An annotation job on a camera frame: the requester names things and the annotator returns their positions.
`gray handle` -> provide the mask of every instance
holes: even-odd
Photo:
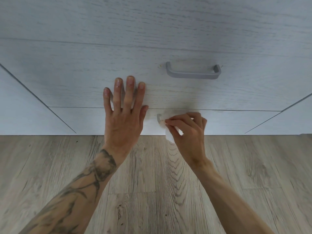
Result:
[[[169,61],[166,62],[167,74],[173,78],[188,78],[188,79],[217,79],[221,74],[221,68],[219,65],[213,67],[214,73],[204,72],[204,73],[192,73],[172,70]]]

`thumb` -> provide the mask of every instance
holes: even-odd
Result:
[[[143,121],[146,116],[146,112],[148,110],[149,106],[143,106],[140,110],[140,115],[139,115],[139,121],[140,121],[140,127],[143,128]]]
[[[176,130],[176,128],[174,126],[170,126],[168,124],[166,124],[167,128],[169,129],[170,133],[172,134],[174,141],[176,142],[176,140],[181,136],[179,134],[179,132]]]

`fingernail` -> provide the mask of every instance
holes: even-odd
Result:
[[[104,89],[104,94],[105,94],[105,96],[109,96],[110,91],[108,90],[108,88],[105,88],[105,89]]]
[[[119,87],[121,85],[121,79],[117,78],[116,79],[116,86]]]
[[[128,81],[128,84],[133,84],[134,81],[135,81],[135,79],[134,79],[133,76],[128,76],[128,77],[127,77],[127,81]]]
[[[144,89],[144,86],[145,86],[145,83],[144,83],[144,82],[140,82],[140,83],[139,83],[140,89]]]

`laminate flooring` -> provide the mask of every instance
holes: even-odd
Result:
[[[0,233],[18,233],[92,161],[103,136],[0,136]],[[206,136],[206,156],[275,233],[312,233],[312,136]],[[86,230],[225,233],[164,136],[141,136]]]

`person's right arm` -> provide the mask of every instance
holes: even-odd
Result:
[[[205,188],[227,234],[273,234],[267,224],[222,179],[206,158],[204,129],[207,123],[200,113],[187,113],[165,121],[184,158]]]

